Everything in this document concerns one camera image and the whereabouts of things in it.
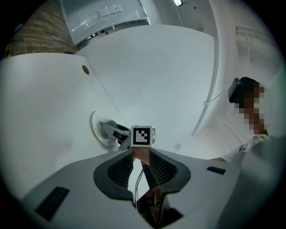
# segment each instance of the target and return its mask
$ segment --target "wire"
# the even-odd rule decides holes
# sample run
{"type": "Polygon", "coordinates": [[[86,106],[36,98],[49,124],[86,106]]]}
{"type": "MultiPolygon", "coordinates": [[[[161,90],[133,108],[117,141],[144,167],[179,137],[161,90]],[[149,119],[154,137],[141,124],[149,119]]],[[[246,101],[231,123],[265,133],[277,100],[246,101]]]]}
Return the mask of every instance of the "wire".
{"type": "Polygon", "coordinates": [[[181,21],[181,26],[184,27],[184,22],[183,22],[183,17],[181,15],[181,12],[179,11],[178,7],[176,7],[177,13],[179,15],[180,21],[181,21]]]}
{"type": "Polygon", "coordinates": [[[137,200],[139,200],[139,197],[138,197],[138,185],[139,185],[139,182],[143,176],[143,172],[144,172],[144,168],[145,168],[145,165],[143,166],[139,176],[138,176],[138,179],[136,181],[136,184],[135,184],[135,207],[136,207],[136,211],[138,212],[138,210],[140,209],[140,202],[138,202],[138,208],[137,208],[137,200]]]}
{"type": "Polygon", "coordinates": [[[145,165],[144,165],[143,168],[142,168],[142,173],[141,173],[140,179],[139,179],[139,181],[138,181],[138,183],[137,183],[137,187],[136,187],[137,200],[138,200],[138,210],[140,209],[140,201],[139,201],[139,197],[138,197],[138,186],[139,186],[139,182],[140,182],[140,180],[141,180],[141,178],[142,178],[142,176],[143,176],[144,168],[145,168],[145,165]]]}
{"type": "Polygon", "coordinates": [[[136,181],[136,184],[135,184],[135,193],[134,193],[134,196],[135,196],[136,211],[138,211],[138,209],[137,209],[137,200],[136,200],[136,197],[138,197],[138,195],[136,195],[136,187],[137,187],[137,182],[139,181],[139,178],[140,178],[140,176],[141,176],[141,174],[142,174],[142,172],[143,172],[143,169],[144,169],[144,168],[142,168],[142,170],[141,170],[141,172],[140,172],[140,174],[139,174],[139,176],[138,176],[138,179],[137,179],[137,181],[136,181]]]}

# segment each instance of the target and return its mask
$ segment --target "black mesh vent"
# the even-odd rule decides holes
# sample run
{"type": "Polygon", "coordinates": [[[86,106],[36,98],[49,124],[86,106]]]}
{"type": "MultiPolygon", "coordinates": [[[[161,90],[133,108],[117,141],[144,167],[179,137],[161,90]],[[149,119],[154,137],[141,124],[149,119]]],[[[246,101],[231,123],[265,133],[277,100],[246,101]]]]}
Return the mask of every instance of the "black mesh vent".
{"type": "Polygon", "coordinates": [[[129,176],[133,170],[133,154],[130,153],[126,157],[117,161],[108,168],[108,177],[120,185],[121,187],[128,187],[129,176]]]}
{"type": "Polygon", "coordinates": [[[155,153],[150,152],[150,170],[156,178],[159,185],[163,185],[178,173],[176,166],[165,161],[155,153]]]}

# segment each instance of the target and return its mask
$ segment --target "white floor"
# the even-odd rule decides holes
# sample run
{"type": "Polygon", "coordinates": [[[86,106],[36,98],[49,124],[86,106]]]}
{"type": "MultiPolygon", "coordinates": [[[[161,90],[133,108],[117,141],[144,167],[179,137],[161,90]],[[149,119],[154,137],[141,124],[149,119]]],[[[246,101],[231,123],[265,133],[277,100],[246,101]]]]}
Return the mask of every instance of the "white floor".
{"type": "Polygon", "coordinates": [[[175,153],[207,160],[220,157],[232,150],[212,127],[204,130],[199,136],[186,136],[180,144],[182,147],[174,150],[175,153]]]}

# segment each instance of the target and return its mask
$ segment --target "white shirt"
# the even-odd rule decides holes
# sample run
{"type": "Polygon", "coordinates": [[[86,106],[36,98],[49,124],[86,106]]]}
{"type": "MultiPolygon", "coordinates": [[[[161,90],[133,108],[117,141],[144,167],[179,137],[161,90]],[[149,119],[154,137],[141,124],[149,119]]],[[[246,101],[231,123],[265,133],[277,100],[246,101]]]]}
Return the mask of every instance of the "white shirt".
{"type": "Polygon", "coordinates": [[[234,148],[230,153],[224,154],[220,158],[224,159],[226,162],[231,162],[234,155],[236,155],[239,152],[247,152],[252,146],[256,145],[257,143],[260,143],[262,141],[268,140],[269,137],[265,134],[258,134],[253,135],[247,143],[241,144],[238,147],[234,148]]]}

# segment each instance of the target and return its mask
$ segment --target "black slot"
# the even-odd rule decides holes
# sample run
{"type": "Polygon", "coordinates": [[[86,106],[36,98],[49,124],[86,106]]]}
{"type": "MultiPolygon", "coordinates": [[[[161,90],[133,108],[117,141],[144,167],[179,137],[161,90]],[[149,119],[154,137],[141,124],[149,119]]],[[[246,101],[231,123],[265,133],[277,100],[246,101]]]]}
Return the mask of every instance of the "black slot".
{"type": "Polygon", "coordinates": [[[217,173],[217,174],[221,174],[221,175],[224,175],[225,173],[225,170],[224,169],[220,169],[220,168],[217,168],[217,167],[208,167],[206,170],[209,170],[211,172],[214,172],[214,173],[217,173]]]}
{"type": "Polygon", "coordinates": [[[68,192],[66,188],[56,187],[36,209],[36,213],[50,221],[68,192]]]}

